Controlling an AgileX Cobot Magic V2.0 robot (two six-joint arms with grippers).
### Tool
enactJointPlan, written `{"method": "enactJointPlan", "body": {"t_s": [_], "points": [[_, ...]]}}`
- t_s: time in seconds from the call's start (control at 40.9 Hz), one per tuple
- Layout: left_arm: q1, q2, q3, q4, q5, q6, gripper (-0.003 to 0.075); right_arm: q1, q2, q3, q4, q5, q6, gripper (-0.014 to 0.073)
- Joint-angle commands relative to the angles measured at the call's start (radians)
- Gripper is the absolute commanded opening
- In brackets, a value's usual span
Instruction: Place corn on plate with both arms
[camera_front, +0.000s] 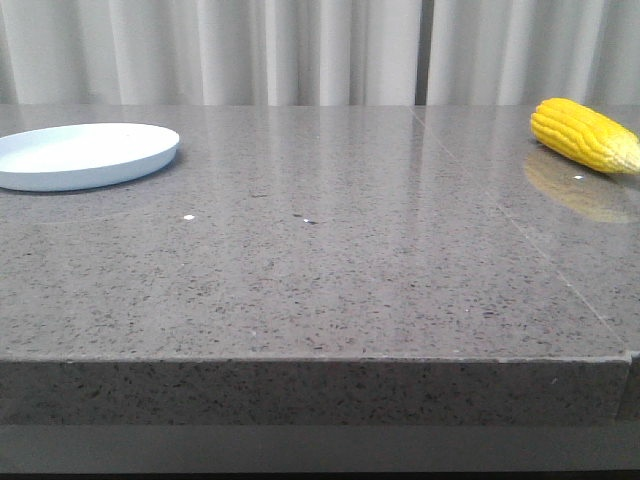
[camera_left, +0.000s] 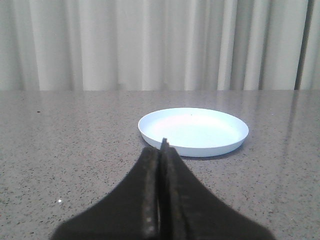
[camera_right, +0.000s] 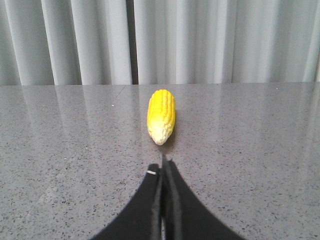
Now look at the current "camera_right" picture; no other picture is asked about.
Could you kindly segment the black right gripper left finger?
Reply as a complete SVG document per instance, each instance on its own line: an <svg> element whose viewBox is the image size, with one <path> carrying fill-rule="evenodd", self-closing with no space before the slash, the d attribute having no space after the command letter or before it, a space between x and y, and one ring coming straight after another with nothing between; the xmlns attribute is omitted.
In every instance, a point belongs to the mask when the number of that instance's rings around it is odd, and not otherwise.
<svg viewBox="0 0 320 240"><path fill-rule="evenodd" d="M148 166L143 181L125 208L95 240L160 240L162 175L158 164Z"/></svg>

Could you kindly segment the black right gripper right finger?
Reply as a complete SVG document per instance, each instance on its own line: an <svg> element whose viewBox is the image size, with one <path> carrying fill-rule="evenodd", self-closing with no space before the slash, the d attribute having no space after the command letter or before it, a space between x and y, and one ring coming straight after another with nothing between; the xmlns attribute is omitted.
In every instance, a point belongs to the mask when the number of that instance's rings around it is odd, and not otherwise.
<svg viewBox="0 0 320 240"><path fill-rule="evenodd" d="M173 160L162 155L162 219L166 240L242 240L195 196Z"/></svg>

